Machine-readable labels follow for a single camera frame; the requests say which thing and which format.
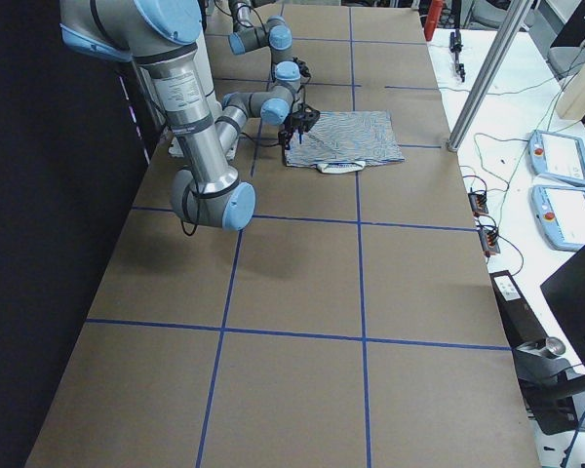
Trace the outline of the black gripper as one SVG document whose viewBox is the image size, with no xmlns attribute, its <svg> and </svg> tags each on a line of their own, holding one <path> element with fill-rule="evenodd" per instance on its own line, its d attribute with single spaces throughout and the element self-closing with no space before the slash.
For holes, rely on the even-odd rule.
<svg viewBox="0 0 585 468">
<path fill-rule="evenodd" d="M 300 110 L 290 114 L 284 122 L 284 129 L 278 133 L 278 143 L 283 151 L 289 151 L 292 147 L 292 141 L 296 138 L 298 143 L 302 143 L 302 133 L 298 131 L 297 114 Z"/>
</svg>

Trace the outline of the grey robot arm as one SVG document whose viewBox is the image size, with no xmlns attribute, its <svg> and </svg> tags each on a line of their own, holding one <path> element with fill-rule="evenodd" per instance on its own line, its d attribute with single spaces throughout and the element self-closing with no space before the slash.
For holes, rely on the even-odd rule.
<svg viewBox="0 0 585 468">
<path fill-rule="evenodd" d="M 229 14 L 233 21 L 233 32 L 228 43 L 236 56 L 268 48 L 271 68 L 284 61 L 293 61 L 293 35 L 281 16 L 263 21 L 257 9 L 273 1 L 229 1 Z"/>
<path fill-rule="evenodd" d="M 252 219 L 254 188 L 230 165 L 248 120 L 279 128 L 278 143 L 289 148 L 294 135 L 309 131 L 318 110 L 305 102 L 302 78 L 310 75 L 293 56 L 286 21 L 274 16 L 250 22 L 258 1 L 231 1 L 231 51 L 242 55 L 266 47 L 271 54 L 271 87 L 233 93 L 218 100 L 196 1 L 62 1 L 60 28 L 72 50 L 100 59 L 134 62 L 151 77 L 166 117 L 187 162 L 173 182 L 171 204 L 182 222 L 238 231 Z"/>
</svg>

